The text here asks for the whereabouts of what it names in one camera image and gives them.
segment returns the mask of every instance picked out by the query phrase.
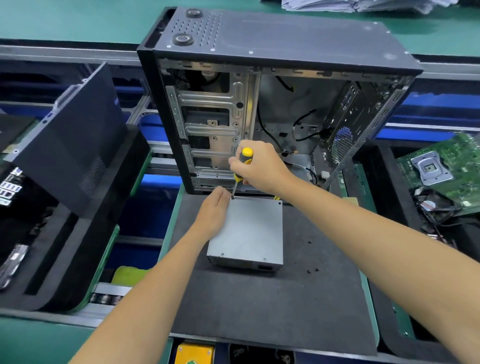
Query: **green workbench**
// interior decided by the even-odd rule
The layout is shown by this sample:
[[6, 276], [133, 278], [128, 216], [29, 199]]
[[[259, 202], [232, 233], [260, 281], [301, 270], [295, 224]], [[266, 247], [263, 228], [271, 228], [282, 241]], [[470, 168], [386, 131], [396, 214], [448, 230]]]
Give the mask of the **green workbench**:
[[[0, 0], [0, 38], [139, 44], [166, 6], [284, 12], [258, 0]], [[437, 7], [430, 15], [311, 13], [381, 21], [413, 54], [480, 57], [480, 9]]]

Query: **stack of paper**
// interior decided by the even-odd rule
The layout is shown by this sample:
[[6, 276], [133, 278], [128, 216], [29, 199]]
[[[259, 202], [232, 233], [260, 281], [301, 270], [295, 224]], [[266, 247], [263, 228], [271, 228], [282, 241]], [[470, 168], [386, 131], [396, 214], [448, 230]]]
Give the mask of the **stack of paper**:
[[294, 12], [384, 12], [413, 9], [430, 13], [436, 5], [458, 0], [282, 0], [282, 8]]

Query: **hexagonal mesh vent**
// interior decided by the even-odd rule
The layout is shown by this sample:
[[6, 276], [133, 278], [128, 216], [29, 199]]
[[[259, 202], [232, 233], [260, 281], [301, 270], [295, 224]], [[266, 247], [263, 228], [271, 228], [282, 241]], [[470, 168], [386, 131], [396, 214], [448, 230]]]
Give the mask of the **hexagonal mesh vent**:
[[221, 20], [221, 12], [210, 12], [208, 16], [205, 14], [202, 18], [196, 19], [179, 19], [175, 22], [172, 33], [191, 34], [195, 43], [200, 47], [209, 46], [214, 48]]
[[333, 162], [340, 163], [353, 145], [353, 135], [349, 128], [344, 126], [335, 135], [331, 152]]

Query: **person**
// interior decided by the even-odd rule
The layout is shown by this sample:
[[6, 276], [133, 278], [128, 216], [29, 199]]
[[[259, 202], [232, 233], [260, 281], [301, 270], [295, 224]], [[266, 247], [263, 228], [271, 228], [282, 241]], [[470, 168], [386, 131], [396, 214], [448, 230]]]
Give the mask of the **person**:
[[[250, 165], [238, 160], [244, 147], [253, 150]], [[295, 177], [269, 143], [243, 140], [229, 163], [244, 183], [305, 214], [460, 362], [479, 362], [480, 264]], [[226, 189], [214, 189], [188, 232], [103, 320], [71, 363], [158, 363], [197, 256], [221, 229], [229, 201]]]

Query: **screwdriver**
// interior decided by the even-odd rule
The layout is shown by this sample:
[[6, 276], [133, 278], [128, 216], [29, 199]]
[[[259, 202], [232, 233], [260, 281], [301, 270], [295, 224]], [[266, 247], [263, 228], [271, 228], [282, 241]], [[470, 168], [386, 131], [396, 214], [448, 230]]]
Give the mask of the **screwdriver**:
[[[250, 164], [252, 162], [253, 158], [253, 150], [252, 148], [243, 148], [240, 153], [239, 160], [240, 162], [244, 164]], [[235, 178], [235, 186], [233, 186], [233, 192], [232, 192], [232, 200], [233, 196], [235, 195], [235, 190], [237, 189], [237, 185], [239, 182], [243, 181], [243, 177], [239, 176], [238, 174], [234, 173], [233, 177]]]

